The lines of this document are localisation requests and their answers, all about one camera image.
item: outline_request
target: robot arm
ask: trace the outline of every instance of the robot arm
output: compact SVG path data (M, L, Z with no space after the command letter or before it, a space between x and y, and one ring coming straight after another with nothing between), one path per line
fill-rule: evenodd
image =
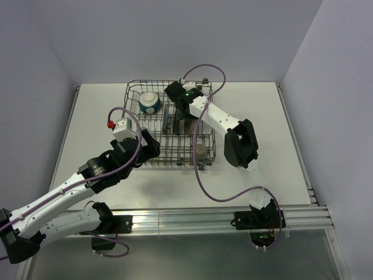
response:
M179 82L170 84L165 93L182 114L195 118L199 118L209 102L201 91L195 88L186 91ZM253 160L257 160L258 142L249 120L240 121L209 103L202 121L224 138L224 155L232 166L247 169Z
M120 122L129 123L126 119ZM87 183L78 184L65 191L67 186L112 172L131 159L138 146L138 139L130 127L118 125L118 129L113 130L117 139L110 143L112 150L88 160L66 182L31 204L11 213L6 209L0 210L0 228L13 222L11 226L0 232L10 263L15 264L28 259L39 251L41 245L44 246L56 239L86 230L102 232L110 227L112 213L105 203L95 203L82 212L55 217L77 202L118 184L130 175L134 167L140 167L148 159L159 156L160 144L146 129L141 133L147 145L142 146L132 164L121 171L98 180L88 180ZM39 206L38 209L24 216L24 213L36 206Z
M239 120L228 115L212 104L198 89L184 89L180 82L173 82L166 89L168 98L175 103L175 107L185 116L199 118L206 104L208 108L202 116L202 121L211 126L224 138L224 156L234 167L242 179L249 186L264 186L258 166L258 141L254 126L250 120ZM265 190L250 192L251 206L262 209L270 204L271 197Z

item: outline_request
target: gray wall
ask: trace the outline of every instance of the gray wall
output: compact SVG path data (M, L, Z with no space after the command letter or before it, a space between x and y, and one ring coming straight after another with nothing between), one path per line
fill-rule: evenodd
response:
M203 62L229 81L282 81L321 2L26 0L77 83L177 79Z
M73 86L21 0L0 3L0 207L45 194L62 141ZM0 256L5 252L0 246ZM0 278L16 265L0 262Z
M283 83L316 196L354 279L371 279L373 2L324 0Z

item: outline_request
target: dish rack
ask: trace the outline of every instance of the dish rack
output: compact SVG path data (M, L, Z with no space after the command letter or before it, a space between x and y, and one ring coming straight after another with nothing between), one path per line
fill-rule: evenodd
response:
M164 89L173 82L175 81L133 80L126 87L124 107L134 113L140 125L147 128L152 137L160 143L160 156L148 160L147 165L193 166L193 133L185 135L182 129L179 134L173 131L175 104L164 93ZM206 79L201 82L193 82L192 85L206 96L212 94L212 84ZM140 110L138 100L140 95L145 92L155 92L160 98L161 108L154 114L146 114ZM163 126L163 119L167 122L167 125ZM198 159L198 168L202 170L205 166L211 166L216 158L215 131L205 122L200 123L197 144L202 144L207 149L207 155L203 159Z

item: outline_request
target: white table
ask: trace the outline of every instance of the white table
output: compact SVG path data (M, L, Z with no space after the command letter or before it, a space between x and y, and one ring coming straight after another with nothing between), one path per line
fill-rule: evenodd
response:
M220 83L213 83L213 89ZM126 84L89 84L80 87L68 133L58 163L53 188L77 171L90 158L110 149L113 139L107 128L107 114L123 106ZM227 100L234 106L229 107ZM259 167L280 205L310 204L300 161L275 83L227 83L214 97L214 104L240 119L254 124L259 144ZM112 119L121 118L115 112ZM217 158L200 173L208 192L217 198L230 197L248 186L223 155L223 139L217 138ZM224 204L211 201L200 190L192 167L159 168L142 166L128 179L94 196L111 209L167 209L247 206L247 193ZM74 205L80 210L87 201Z

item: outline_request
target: purple cable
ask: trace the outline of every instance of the purple cable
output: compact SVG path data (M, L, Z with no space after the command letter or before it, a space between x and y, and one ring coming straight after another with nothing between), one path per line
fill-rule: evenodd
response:
M199 67L202 67L202 66L209 66L209 67L213 67L213 68L216 68L218 69L221 74L223 74L223 83L221 84L221 86L219 86L219 88L217 90L215 90L207 99L210 100L217 92L219 92L223 86L226 84L226 74L224 73L224 71L219 68L218 66L215 66L213 64L199 64L197 66L194 66L192 69L190 69L183 77L183 79L185 79L188 74L190 72L192 72L194 69L196 68L199 68ZM262 187L262 186L256 186L256 187L251 187L251 188L247 188L246 190L244 191L241 191L240 193L236 194L236 195L233 195L232 197L230 198L225 198L225 199L217 199L213 196L211 196L207 191L206 189L204 188L204 186L202 185L202 182L200 180L200 177L199 177L199 173L198 173L198 163L197 163L197 157L196 157L196 146L197 146L197 132L198 132L198 127L199 127L199 124L200 122L202 121L202 117L203 115L205 114L205 112L207 111L207 108L209 107L209 102L206 102L206 105L205 105L205 108L203 108L202 110L202 113L200 114L198 120L197 120L197 123L196 123L196 127L195 127L195 130L194 130L194 133L193 133L193 165L194 165L194 172L196 174L196 179L197 179L197 182L201 188L201 190L203 191L203 193L208 197L210 198L211 200L213 201L216 201L216 202L228 202L228 201L232 201L234 199L236 199L237 197L240 197L241 195L249 192L249 191L252 191L252 190L258 190L258 189L264 189L274 200L276 206L277 206L277 209L279 210L279 216L280 216L280 227L279 227L279 234L277 235L277 237L275 238L274 242L267 246L266 248L270 248L272 247L278 240L278 238L280 237L281 235L281 232L282 232L282 218L281 218L281 210L280 210L280 205L277 201L277 199L275 198L275 196L265 187Z
M136 147L136 150L135 150L135 153L133 154L133 156L129 159L128 162L126 162L123 166L119 167L118 169L115 169L111 172L108 172L108 173L105 173L103 175L99 175L99 176L96 176L96 177L92 177L92 178L89 178L89 179L84 179L84 180L81 180L79 182L76 182L76 183L73 183L67 187L65 187L63 189L64 192L67 192L69 190L71 190L72 188L78 186L78 185L81 185L81 184L84 184L84 183L87 183L87 182L90 182L90 181L96 181L96 180L99 180L99 179L103 179L103 178L106 178L106 177L109 177L109 176L112 176L114 175L115 173L118 173L120 172L121 170L127 168L137 157L137 155L139 154L140 152L140 149L141 149L141 142L142 142L142 134L141 134L141 125L139 123L139 121L136 119L135 115L132 114L130 111L128 111L127 109L125 108L122 108L122 107L114 107L113 109L110 110L109 114L108 114L108 121L110 120L110 117L112 115L112 112L114 111L117 111L117 110L122 110L124 111L125 113L129 114L131 116L131 118L135 121L136 123L136 126L138 128L138 131L139 131L139 135L138 135L138 139L139 139L139 143ZM25 213L23 213L23 216L26 217L28 215L30 215L32 212L34 212L35 210L39 209L40 207L42 207L43 205L47 204L48 202L52 201L53 199L55 199L56 197L60 196L61 193L60 192L57 192L55 193L54 195L46 198L45 200L41 201L39 204L35 205L34 207L32 207L30 210L26 211ZM19 218L16 218L14 219L13 221L5 224L4 226L0 227L0 232L2 232L4 229L6 229L8 226L11 226L13 225L14 223L18 222L20 219ZM0 257L0 261L2 260L5 260L7 259L8 257Z

